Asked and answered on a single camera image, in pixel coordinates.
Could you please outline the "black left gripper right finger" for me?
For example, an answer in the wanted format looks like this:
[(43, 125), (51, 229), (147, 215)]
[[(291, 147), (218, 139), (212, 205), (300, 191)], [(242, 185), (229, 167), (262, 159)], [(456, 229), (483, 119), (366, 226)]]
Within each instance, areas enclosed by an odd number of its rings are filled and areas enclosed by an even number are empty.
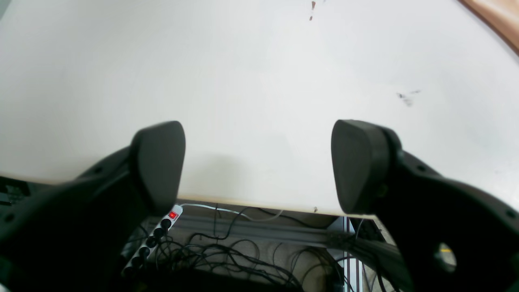
[(338, 120), (330, 150), (342, 211), (376, 216), (395, 242), (349, 238), (340, 249), (396, 291), (517, 292), (518, 212), (512, 207), (443, 177), (405, 152), (387, 127)]

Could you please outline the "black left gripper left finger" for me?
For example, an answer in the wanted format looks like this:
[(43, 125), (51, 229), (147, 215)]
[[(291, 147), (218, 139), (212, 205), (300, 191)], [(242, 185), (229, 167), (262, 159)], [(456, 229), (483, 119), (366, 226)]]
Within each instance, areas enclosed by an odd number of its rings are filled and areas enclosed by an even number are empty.
[(1, 287), (106, 290), (135, 229), (174, 206), (185, 148), (178, 121), (143, 128), (76, 179), (2, 211)]

